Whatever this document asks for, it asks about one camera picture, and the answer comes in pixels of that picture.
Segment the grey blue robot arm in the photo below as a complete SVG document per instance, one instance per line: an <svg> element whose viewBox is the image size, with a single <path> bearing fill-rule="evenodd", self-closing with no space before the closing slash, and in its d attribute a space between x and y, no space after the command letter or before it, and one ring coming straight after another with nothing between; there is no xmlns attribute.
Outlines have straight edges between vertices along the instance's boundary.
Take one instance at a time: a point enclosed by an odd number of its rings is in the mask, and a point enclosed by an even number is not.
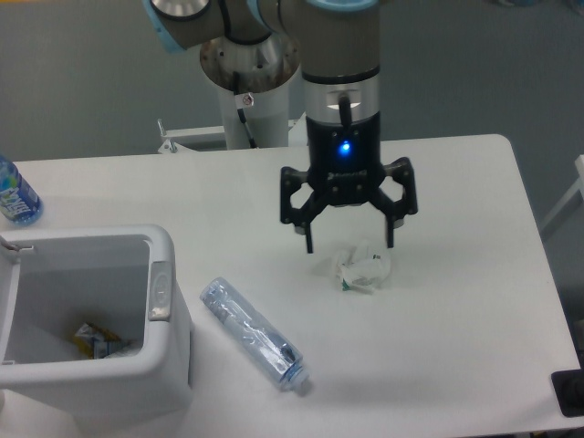
<svg viewBox="0 0 584 438"><path fill-rule="evenodd" d="M309 167L280 173L280 219L310 235L326 207L369 203L392 232L418 210L407 158L381 162L378 1L147 1L165 48L200 48L207 77L245 100L300 73Z"/></svg>

